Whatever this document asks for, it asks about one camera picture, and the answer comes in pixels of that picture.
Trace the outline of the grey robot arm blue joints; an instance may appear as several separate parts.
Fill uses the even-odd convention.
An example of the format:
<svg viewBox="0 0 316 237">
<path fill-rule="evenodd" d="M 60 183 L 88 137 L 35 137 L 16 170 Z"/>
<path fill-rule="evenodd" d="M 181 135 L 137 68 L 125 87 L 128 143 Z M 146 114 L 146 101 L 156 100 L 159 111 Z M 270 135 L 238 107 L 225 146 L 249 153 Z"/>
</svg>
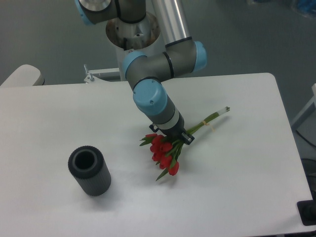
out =
<svg viewBox="0 0 316 237">
<path fill-rule="evenodd" d="M 75 4 L 88 25 L 115 18 L 134 24 L 148 12 L 144 0 L 78 0 Z M 155 0 L 153 7 L 161 37 L 158 53 L 147 56 L 132 51 L 125 56 L 122 71 L 133 91 L 134 103 L 158 126 L 179 112 L 162 82 L 203 69 L 207 53 L 201 42 L 192 39 L 181 1 Z"/>
</svg>

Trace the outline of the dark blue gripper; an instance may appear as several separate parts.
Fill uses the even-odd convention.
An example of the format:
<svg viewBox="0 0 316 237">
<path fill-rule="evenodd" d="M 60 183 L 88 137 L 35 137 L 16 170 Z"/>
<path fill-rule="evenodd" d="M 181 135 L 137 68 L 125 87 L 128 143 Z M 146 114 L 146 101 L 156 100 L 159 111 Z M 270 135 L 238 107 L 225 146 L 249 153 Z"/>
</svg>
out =
<svg viewBox="0 0 316 237">
<path fill-rule="evenodd" d="M 149 125 L 149 128 L 152 132 L 158 132 L 160 130 L 166 136 L 181 136 L 182 141 L 186 145 L 190 145 L 195 139 L 193 135 L 184 132 L 184 119 L 179 112 L 176 112 L 173 118 L 167 123 L 158 124 L 158 126 L 152 123 L 151 125 Z"/>
</svg>

